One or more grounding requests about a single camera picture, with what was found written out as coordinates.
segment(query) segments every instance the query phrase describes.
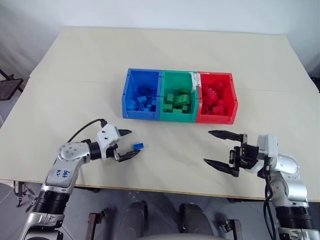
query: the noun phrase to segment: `blue lego brick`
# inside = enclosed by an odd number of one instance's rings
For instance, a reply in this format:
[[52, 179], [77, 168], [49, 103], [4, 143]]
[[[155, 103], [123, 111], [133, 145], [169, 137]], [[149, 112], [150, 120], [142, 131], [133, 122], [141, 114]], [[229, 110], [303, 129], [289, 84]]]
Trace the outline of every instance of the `blue lego brick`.
[[161, 83], [161, 70], [129, 68], [122, 94], [122, 117], [158, 120]]
[[133, 144], [132, 146], [133, 150], [139, 150], [139, 149], [143, 149], [144, 148], [144, 144], [141, 142], [141, 143], [137, 143], [137, 144]]

